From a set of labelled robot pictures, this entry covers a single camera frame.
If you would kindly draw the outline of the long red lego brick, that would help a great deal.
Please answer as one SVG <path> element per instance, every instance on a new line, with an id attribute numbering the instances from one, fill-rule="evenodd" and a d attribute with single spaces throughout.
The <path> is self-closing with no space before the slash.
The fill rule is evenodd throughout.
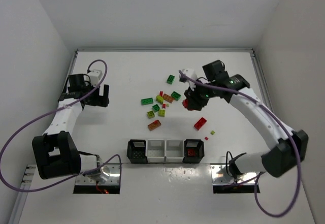
<path id="1" fill-rule="evenodd" d="M 195 124 L 194 124 L 194 128 L 196 130 L 200 130 L 204 125 L 205 123 L 207 122 L 207 120 L 204 118 L 204 117 L 201 117 Z"/>

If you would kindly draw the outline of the red square lego brick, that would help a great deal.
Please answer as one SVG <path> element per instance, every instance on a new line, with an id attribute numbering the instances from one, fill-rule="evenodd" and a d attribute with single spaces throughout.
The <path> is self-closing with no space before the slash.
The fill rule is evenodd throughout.
<path id="1" fill-rule="evenodd" d="M 187 150 L 187 156 L 188 156 L 188 157 L 195 157 L 195 156 L 196 156 L 196 150 L 193 149 L 193 148 L 189 148 L 189 149 Z"/>

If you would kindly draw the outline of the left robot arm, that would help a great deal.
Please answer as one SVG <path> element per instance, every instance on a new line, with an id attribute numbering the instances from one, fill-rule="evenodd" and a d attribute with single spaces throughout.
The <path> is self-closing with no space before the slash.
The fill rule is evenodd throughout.
<path id="1" fill-rule="evenodd" d="M 32 148 L 42 179 L 75 175 L 97 168 L 99 156 L 77 149 L 72 132 L 85 106 L 107 107 L 109 86 L 100 95 L 99 70 L 69 75 L 58 99 L 58 109 L 49 127 L 34 137 Z"/>

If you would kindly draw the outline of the green lego brick right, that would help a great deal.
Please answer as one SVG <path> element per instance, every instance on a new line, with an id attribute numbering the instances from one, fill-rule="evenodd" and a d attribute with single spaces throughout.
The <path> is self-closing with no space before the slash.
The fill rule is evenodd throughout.
<path id="1" fill-rule="evenodd" d="M 178 101 L 178 100 L 181 98 L 181 94 L 179 94 L 179 93 L 173 91 L 173 92 L 171 93 L 171 97 L 172 97 L 174 100 Z"/>

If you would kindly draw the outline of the tan lego plate upper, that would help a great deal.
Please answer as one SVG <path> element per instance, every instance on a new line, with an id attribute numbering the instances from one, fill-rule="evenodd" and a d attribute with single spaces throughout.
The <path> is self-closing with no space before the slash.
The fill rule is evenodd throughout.
<path id="1" fill-rule="evenodd" d="M 165 101 L 167 101 L 168 103 L 172 103 L 172 102 L 174 101 L 174 99 L 173 99 L 170 95 L 165 94 L 165 93 L 163 94 L 162 98 L 163 98 Z"/>

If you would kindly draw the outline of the tan lego plate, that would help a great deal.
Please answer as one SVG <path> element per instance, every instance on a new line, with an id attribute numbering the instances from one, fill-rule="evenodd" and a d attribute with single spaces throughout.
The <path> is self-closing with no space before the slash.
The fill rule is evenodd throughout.
<path id="1" fill-rule="evenodd" d="M 153 122 L 155 122 L 155 124 L 150 123 L 150 124 L 148 125 L 148 129 L 149 129 L 150 131 L 155 130 L 155 129 L 157 129 L 158 127 L 161 126 L 161 122 L 160 122 L 159 120 L 155 120 L 155 121 L 153 121 Z"/>
<path id="2" fill-rule="evenodd" d="M 170 95 L 165 94 L 165 93 L 163 94 L 162 98 L 163 98 L 165 101 L 167 101 L 168 103 L 172 103 L 172 102 L 174 101 L 174 99 L 173 99 Z"/>

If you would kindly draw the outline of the lime curved lego brick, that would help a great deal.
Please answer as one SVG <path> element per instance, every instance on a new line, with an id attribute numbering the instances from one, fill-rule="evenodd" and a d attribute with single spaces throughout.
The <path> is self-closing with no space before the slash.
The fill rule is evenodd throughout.
<path id="1" fill-rule="evenodd" d="M 156 99 L 156 101 L 157 101 L 158 103 L 160 103 L 160 104 L 163 104 L 163 103 L 164 103 L 164 99 L 163 99 L 163 97 L 160 96 L 160 95 L 157 95 L 155 99 Z"/>

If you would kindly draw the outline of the dark green square lego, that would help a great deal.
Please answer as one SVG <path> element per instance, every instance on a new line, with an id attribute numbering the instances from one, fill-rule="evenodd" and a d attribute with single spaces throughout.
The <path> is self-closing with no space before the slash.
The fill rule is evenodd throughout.
<path id="1" fill-rule="evenodd" d="M 160 110 L 160 107 L 158 104 L 155 104 L 152 106 L 152 111 L 155 113 L 155 112 L 158 112 Z"/>

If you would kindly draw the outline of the long green lego brick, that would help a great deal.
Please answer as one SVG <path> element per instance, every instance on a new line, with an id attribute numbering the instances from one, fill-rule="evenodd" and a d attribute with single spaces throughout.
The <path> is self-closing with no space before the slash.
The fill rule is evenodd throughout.
<path id="1" fill-rule="evenodd" d="M 145 99 L 141 99 L 141 105 L 150 105 L 153 104 L 153 98 L 145 98 Z"/>

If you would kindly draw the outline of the black bin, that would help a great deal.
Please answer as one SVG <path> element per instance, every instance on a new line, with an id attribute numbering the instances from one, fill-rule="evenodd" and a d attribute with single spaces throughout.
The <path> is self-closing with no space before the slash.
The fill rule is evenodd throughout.
<path id="1" fill-rule="evenodd" d="M 126 156 L 132 164 L 147 164 L 146 140 L 130 139 Z"/>
<path id="2" fill-rule="evenodd" d="M 193 148 L 196 150 L 195 157 L 188 157 L 187 150 Z M 204 152 L 204 142 L 200 139 L 186 139 L 184 141 L 184 159 L 183 163 L 185 164 L 198 164 L 201 162 L 205 156 Z"/>

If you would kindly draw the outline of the tan lego plate lower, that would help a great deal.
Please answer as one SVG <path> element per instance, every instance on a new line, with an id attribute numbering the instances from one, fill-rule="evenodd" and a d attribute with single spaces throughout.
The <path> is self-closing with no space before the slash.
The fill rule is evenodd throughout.
<path id="1" fill-rule="evenodd" d="M 148 129 L 149 129 L 150 131 L 155 130 L 155 129 L 157 129 L 158 127 L 161 126 L 161 122 L 160 122 L 159 120 L 155 120 L 155 121 L 153 121 L 153 122 L 155 122 L 155 124 L 150 123 L 150 124 L 148 125 Z"/>

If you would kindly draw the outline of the right white bin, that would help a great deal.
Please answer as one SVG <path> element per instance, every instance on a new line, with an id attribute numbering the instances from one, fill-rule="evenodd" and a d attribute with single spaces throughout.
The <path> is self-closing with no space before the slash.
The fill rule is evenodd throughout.
<path id="1" fill-rule="evenodd" d="M 166 140 L 166 163 L 182 163 L 184 159 L 183 140 Z"/>

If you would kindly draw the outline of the white bin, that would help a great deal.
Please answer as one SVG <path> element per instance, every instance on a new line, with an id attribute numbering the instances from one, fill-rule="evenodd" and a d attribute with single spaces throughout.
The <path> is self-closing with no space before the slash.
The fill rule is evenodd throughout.
<path id="1" fill-rule="evenodd" d="M 183 140 L 166 140 L 166 163 L 182 163 L 184 159 Z"/>
<path id="2" fill-rule="evenodd" d="M 149 164 L 165 163 L 165 140 L 149 139 L 147 141 L 146 156 Z"/>

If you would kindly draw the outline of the left white bin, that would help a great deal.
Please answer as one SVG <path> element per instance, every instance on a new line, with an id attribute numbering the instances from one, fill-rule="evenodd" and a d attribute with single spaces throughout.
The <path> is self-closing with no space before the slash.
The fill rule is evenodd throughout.
<path id="1" fill-rule="evenodd" d="M 146 156 L 149 164 L 165 163 L 165 140 L 149 139 L 147 141 Z"/>

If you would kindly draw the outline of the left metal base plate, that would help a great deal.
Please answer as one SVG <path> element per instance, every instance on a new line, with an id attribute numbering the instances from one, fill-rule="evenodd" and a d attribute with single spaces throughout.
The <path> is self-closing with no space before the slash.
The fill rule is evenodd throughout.
<path id="1" fill-rule="evenodd" d="M 98 171 L 86 176 L 78 176 L 75 186 L 118 186 L 120 184 L 120 165 L 118 163 L 106 164 Z"/>

